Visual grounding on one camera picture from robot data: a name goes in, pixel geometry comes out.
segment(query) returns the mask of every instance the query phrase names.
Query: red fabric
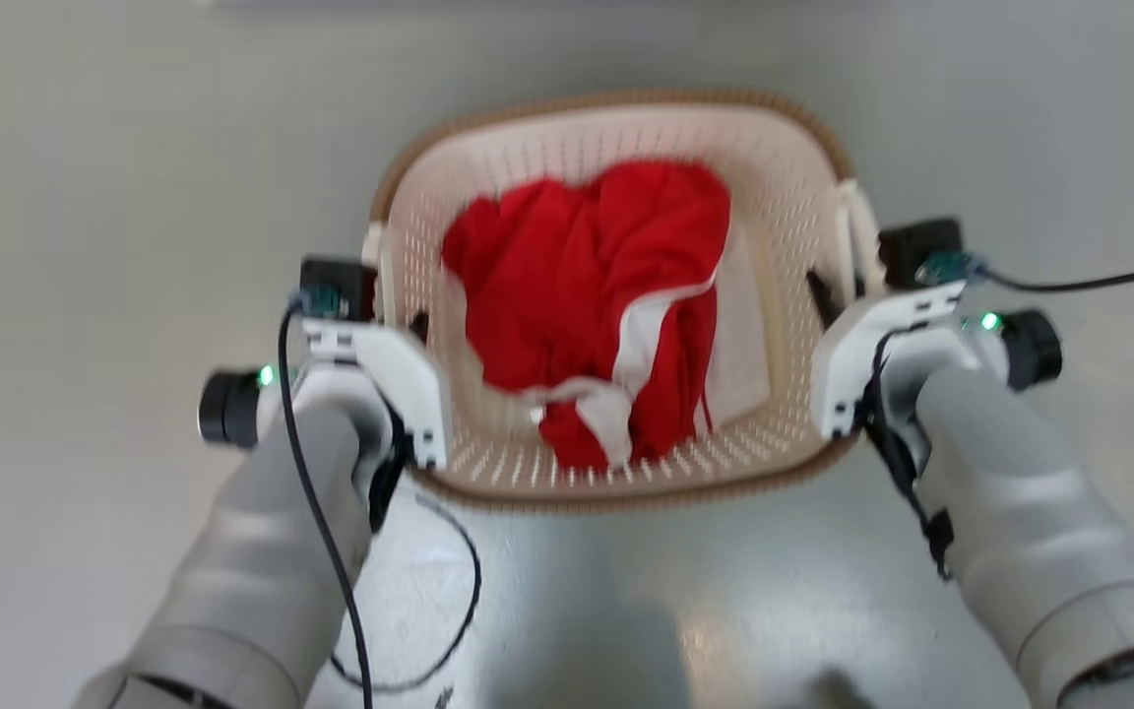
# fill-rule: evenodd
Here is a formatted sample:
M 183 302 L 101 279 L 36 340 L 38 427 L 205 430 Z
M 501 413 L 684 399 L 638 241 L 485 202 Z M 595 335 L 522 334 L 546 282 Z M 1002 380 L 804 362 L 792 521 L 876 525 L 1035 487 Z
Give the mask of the red fabric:
M 625 310 L 710 281 L 728 214 L 725 185 L 678 162 L 629 162 L 578 188 L 540 180 L 476 199 L 445 234 L 441 259 L 466 292 L 466 336 L 485 381 L 521 391 L 568 377 L 611 380 Z M 714 332 L 714 287 L 671 304 L 631 412 L 634 458 L 694 434 Z M 607 465 L 570 400 L 549 405 L 541 434 L 564 466 Z

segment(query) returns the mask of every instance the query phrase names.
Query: gray table surface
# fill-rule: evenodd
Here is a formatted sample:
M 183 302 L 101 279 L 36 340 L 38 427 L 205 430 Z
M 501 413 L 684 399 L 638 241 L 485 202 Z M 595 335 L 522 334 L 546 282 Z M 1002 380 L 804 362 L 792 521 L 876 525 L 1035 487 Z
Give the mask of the gray table surface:
M 238 459 L 195 437 L 203 378 L 269 360 L 302 253 L 355 252 L 383 167 L 441 118 L 764 86 L 840 133 L 885 223 L 959 214 L 1018 278 L 1134 268 L 1134 3 L 281 5 L 0 0 L 1 708 L 64 706 L 127 649 Z M 1067 369 L 1026 397 L 1134 527 L 1134 287 L 1043 305 Z M 473 631 L 378 706 L 1024 706 L 888 484 L 861 447 L 723 504 L 459 512 Z M 401 490 L 358 588 L 375 674 L 429 664 L 468 588 Z M 359 695 L 324 672 L 311 703 Z

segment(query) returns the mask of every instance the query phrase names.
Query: laundry basket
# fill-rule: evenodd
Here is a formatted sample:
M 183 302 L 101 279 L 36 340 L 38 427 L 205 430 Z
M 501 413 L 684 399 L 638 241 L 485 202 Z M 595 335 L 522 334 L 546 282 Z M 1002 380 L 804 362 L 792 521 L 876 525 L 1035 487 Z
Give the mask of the laundry basket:
M 652 158 L 702 162 L 727 184 L 730 220 L 744 228 L 753 256 L 771 396 L 662 459 L 562 467 L 527 404 L 482 382 L 481 361 L 466 341 L 465 304 L 441 267 L 443 234 L 481 194 L 544 176 L 579 183 L 617 162 Z M 428 349 L 451 390 L 454 444 L 447 466 L 415 475 L 440 492 L 566 510 L 693 501 L 804 479 L 854 442 L 823 440 L 811 421 L 811 355 L 824 327 L 806 272 L 815 270 L 840 305 L 881 292 L 877 223 L 836 136 L 779 95 L 631 91 L 438 127 L 388 169 L 363 261 L 379 270 L 375 306 L 386 323 L 428 315 Z

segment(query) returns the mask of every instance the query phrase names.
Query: black cable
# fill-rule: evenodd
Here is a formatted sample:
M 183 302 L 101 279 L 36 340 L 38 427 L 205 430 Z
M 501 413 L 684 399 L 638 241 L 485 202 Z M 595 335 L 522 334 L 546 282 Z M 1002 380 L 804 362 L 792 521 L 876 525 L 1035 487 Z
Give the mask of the black cable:
M 431 668 L 428 668 L 426 673 L 423 673 L 417 677 L 409 678 L 409 681 L 399 683 L 373 683 L 370 689 L 379 692 L 379 694 L 400 694 L 400 692 L 404 691 L 417 690 L 417 687 L 424 685 L 431 677 L 435 676 L 435 674 L 443 668 L 445 662 L 452 657 L 454 651 L 458 650 L 458 645 L 463 643 L 463 636 L 466 634 L 466 628 L 468 628 L 469 625 L 472 625 L 472 621 L 475 619 L 475 607 L 479 606 L 479 601 L 481 601 L 481 554 L 475 550 L 475 540 L 472 539 L 472 534 L 467 533 L 466 527 L 464 527 L 456 517 L 450 515 L 450 513 L 446 512 L 442 507 L 438 506 L 438 504 L 432 503 L 431 499 L 423 497 L 423 495 L 417 496 L 415 499 L 417 499 L 417 503 L 422 504 L 423 507 L 426 507 L 428 510 L 434 512 L 440 520 L 445 520 L 446 524 L 449 524 L 449 526 L 454 527 L 455 531 L 458 531 L 458 535 L 460 535 L 460 538 L 463 538 L 463 542 L 466 543 L 466 550 L 472 554 L 472 568 L 475 575 L 475 580 L 472 584 L 472 602 L 467 606 L 466 616 L 464 616 L 463 623 L 458 626 L 458 632 L 454 634 L 454 641 L 449 643 L 449 647 L 447 647 L 445 652 L 440 656 L 440 659 L 438 659 Z M 361 662 L 361 656 L 358 656 L 358 662 Z M 347 672 L 346 666 L 340 662 L 339 657 L 335 656 L 333 652 L 332 668 L 335 668 L 335 672 L 339 673 L 339 676 L 344 678 L 344 682 L 350 683 L 350 685 L 354 686 L 359 686 L 364 691 L 366 690 L 366 685 L 362 682 L 362 677 L 369 677 L 370 675 L 363 672 L 362 677 L 358 677 Z
M 999 284 L 999 286 L 1025 293 L 1074 293 L 1076 290 L 1094 290 L 1098 287 L 1122 286 L 1123 284 L 1134 282 L 1134 271 L 1116 275 L 1116 277 L 1074 282 L 1022 282 L 1009 277 L 1004 277 L 1004 275 L 988 268 L 982 268 L 981 273 L 990 281 Z
M 339 549 L 335 547 L 335 538 L 327 525 L 327 517 L 323 516 L 323 507 L 318 501 L 318 492 L 314 483 L 310 480 L 310 467 L 305 464 L 305 451 L 301 447 L 301 432 L 296 430 L 296 413 L 291 410 L 291 383 L 287 377 L 287 329 L 291 326 L 291 319 L 302 313 L 303 305 L 298 301 L 293 301 L 287 313 L 282 315 L 282 324 L 279 326 L 279 387 L 282 391 L 282 417 L 287 423 L 287 440 L 291 445 L 291 457 L 296 461 L 296 472 L 301 475 L 301 488 L 305 490 L 305 499 L 310 501 L 310 512 L 314 515 L 318 531 L 323 535 L 323 543 L 327 545 L 327 555 L 332 562 L 335 579 L 338 580 L 344 602 L 347 606 L 347 618 L 353 625 L 353 638 L 356 641 L 356 664 L 358 664 L 362 676 L 370 676 L 370 656 L 365 650 L 365 634 L 362 632 L 361 616 L 356 615 L 356 601 L 353 600 L 353 584 L 347 579 L 347 571 L 344 571 L 344 560 L 339 556 Z M 374 708 L 374 692 L 369 686 L 362 687 L 362 701 L 365 709 Z

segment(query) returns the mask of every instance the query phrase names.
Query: beige plastic basket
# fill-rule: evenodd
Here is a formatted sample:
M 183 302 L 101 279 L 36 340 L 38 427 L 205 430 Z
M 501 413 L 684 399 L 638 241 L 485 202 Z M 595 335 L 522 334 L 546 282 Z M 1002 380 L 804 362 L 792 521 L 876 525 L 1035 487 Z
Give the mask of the beige plastic basket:
M 577 183 L 637 158 L 702 161 L 728 185 L 733 219 L 744 220 L 755 260 L 772 395 L 661 461 L 564 470 L 526 404 L 482 382 L 464 332 L 465 304 L 440 265 L 441 239 L 481 194 L 542 176 Z M 827 444 L 811 422 L 811 354 L 823 327 L 805 273 L 822 275 L 840 302 L 854 299 L 857 272 L 870 293 L 881 290 L 877 223 L 836 136 L 779 95 L 640 91 L 465 118 L 400 154 L 370 220 L 363 259 L 376 261 L 381 273 L 376 306 L 384 322 L 401 326 L 426 311 L 428 349 L 450 382 L 450 463 L 415 473 L 430 488 L 477 503 L 567 510 L 687 501 L 804 479 L 854 442 Z

